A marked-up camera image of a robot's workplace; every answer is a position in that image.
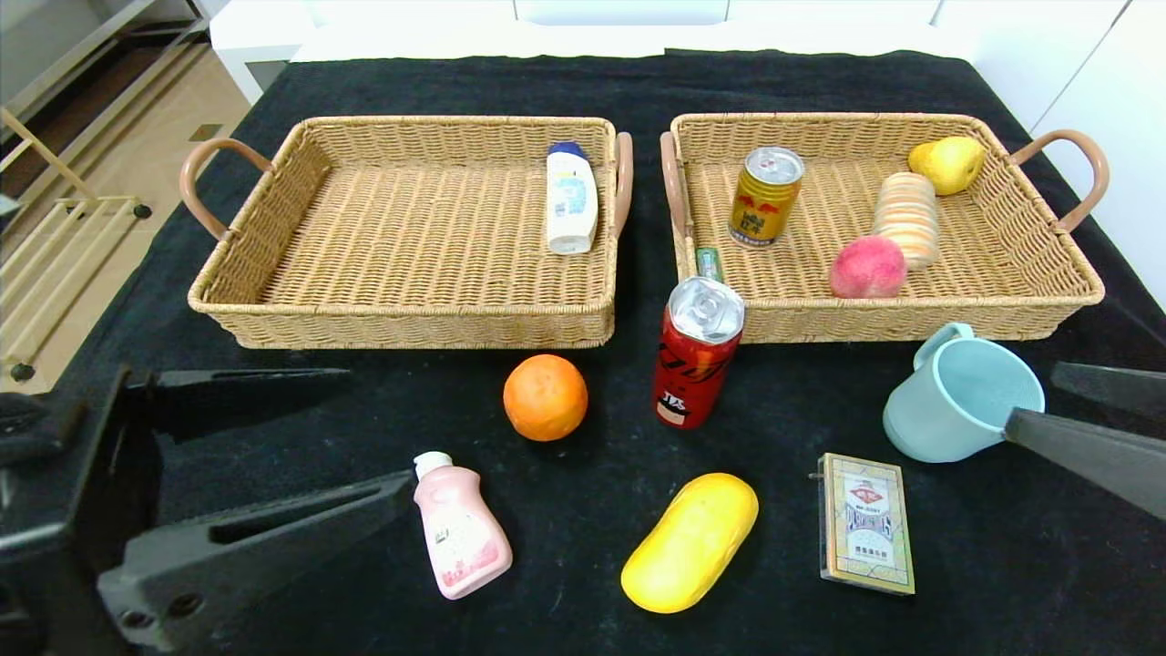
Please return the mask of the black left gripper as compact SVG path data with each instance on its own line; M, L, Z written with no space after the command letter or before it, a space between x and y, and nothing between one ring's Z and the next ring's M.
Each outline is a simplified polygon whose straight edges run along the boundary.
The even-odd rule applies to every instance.
M157 371L142 382L121 366L98 392L52 400L29 436L55 452L3 464L3 654L180 651L391 524L395 474L145 531L161 487L153 435L183 443L254 426L351 386L342 368Z

